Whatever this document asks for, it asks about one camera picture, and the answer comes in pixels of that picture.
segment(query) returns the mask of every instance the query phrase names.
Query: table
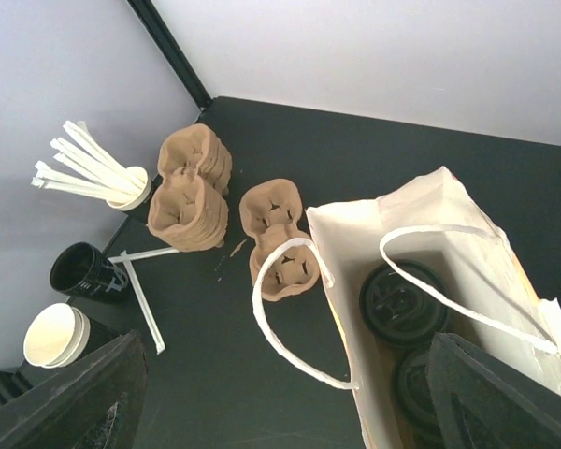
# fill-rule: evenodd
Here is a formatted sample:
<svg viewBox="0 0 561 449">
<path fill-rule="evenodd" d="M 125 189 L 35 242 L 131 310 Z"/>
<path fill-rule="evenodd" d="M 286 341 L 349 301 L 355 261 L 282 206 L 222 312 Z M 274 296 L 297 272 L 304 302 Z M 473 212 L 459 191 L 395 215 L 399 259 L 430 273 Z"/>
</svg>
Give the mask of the table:
<svg viewBox="0 0 561 449">
<path fill-rule="evenodd" d="M 363 447 L 351 393 L 289 365 L 252 316 L 252 240 L 230 254 L 246 238 L 238 202 L 260 182 L 288 178 L 305 206 L 319 206 L 380 196 L 445 165 L 506 230 L 539 296 L 561 301 L 561 147 L 224 97 L 199 122 L 234 157 L 229 227 L 221 249 L 134 263 L 166 350 L 155 354 L 134 298 L 118 306 L 73 301 L 108 326 L 144 336 L 150 384 L 136 448 Z M 308 229 L 305 219 L 299 227 Z M 127 221 L 108 255 L 164 246 Z M 349 378 L 319 282 L 266 305 L 266 313 L 288 348 Z"/>
</svg>

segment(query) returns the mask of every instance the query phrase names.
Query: stack of cup carriers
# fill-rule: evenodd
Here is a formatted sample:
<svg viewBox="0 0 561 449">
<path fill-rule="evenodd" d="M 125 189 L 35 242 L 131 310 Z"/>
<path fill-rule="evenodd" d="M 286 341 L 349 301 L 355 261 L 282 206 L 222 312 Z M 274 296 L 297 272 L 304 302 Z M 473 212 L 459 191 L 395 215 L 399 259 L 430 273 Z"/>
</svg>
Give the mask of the stack of cup carriers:
<svg viewBox="0 0 561 449">
<path fill-rule="evenodd" d="M 163 182 L 151 199 L 150 232 L 182 252 L 223 246 L 231 167 L 231 154 L 207 126 L 169 136 L 158 158 Z"/>
<path fill-rule="evenodd" d="M 250 189 L 239 203 L 241 224 L 255 240 L 250 255 L 252 282 L 266 258 L 281 244 L 309 235 L 297 229 L 303 206 L 297 187 L 289 180 L 272 180 Z M 268 270 L 262 284 L 262 298 L 278 301 L 310 289 L 320 277 L 318 262 L 309 248 L 287 250 Z"/>
<path fill-rule="evenodd" d="M 432 285 L 444 288 L 427 267 L 411 261 L 400 268 Z M 360 312 L 376 338 L 405 355 L 393 371 L 393 391 L 398 408 L 410 422 L 422 447 L 441 447 L 437 420 L 426 379 L 428 350 L 435 333 L 450 323 L 450 309 L 403 279 L 388 265 L 369 273 L 360 291 Z"/>
</svg>

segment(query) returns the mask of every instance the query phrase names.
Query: bundle of straws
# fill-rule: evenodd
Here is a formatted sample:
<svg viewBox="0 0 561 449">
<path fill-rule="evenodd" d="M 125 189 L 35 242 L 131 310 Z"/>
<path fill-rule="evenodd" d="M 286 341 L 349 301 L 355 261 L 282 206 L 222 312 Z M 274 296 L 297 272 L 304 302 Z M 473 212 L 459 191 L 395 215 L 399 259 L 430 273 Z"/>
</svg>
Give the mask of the bundle of straws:
<svg viewBox="0 0 561 449">
<path fill-rule="evenodd" d="M 37 174 L 31 185 L 122 204 L 133 201 L 141 194 L 145 182 L 129 173 L 100 147 L 84 122 L 74 124 L 67 121 L 63 128 L 81 149 L 63 138 L 55 138 L 50 142 L 52 148 L 58 150 L 54 159 L 85 179 L 53 170 L 48 164 L 37 161 Z"/>
</svg>

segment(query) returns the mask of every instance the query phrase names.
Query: black table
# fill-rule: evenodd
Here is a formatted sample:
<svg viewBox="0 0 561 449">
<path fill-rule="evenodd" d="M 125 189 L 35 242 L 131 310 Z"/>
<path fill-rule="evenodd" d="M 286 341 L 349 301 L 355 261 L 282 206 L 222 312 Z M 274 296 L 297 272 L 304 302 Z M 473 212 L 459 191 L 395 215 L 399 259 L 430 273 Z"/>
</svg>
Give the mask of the black table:
<svg viewBox="0 0 561 449">
<path fill-rule="evenodd" d="M 245 239 L 238 202 L 260 182 L 288 178 L 305 206 L 319 206 L 380 196 L 445 165 L 506 230 L 539 296 L 561 301 L 561 147 L 231 98 L 216 99 L 199 121 L 234 157 L 230 223 L 221 249 L 134 263 L 166 350 L 155 354 L 134 299 L 74 300 L 94 319 L 144 336 L 150 384 L 136 448 L 363 447 L 351 393 L 289 365 L 252 316 L 253 243 L 230 253 Z M 108 255 L 164 246 L 127 221 Z M 348 379 L 320 283 L 266 312 L 288 348 Z"/>
</svg>

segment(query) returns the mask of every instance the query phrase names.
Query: black metal frame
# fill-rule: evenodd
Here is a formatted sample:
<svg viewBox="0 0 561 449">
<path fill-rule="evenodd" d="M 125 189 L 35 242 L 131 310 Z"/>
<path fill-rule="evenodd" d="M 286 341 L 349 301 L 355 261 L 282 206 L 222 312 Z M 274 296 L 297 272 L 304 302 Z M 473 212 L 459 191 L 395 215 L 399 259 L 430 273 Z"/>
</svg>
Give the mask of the black metal frame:
<svg viewBox="0 0 561 449">
<path fill-rule="evenodd" d="M 150 33 L 162 54 L 172 66 L 197 106 L 204 110 L 212 102 L 208 91 L 197 77 L 179 44 L 170 34 L 158 10 L 150 0 L 127 0 Z"/>
</svg>

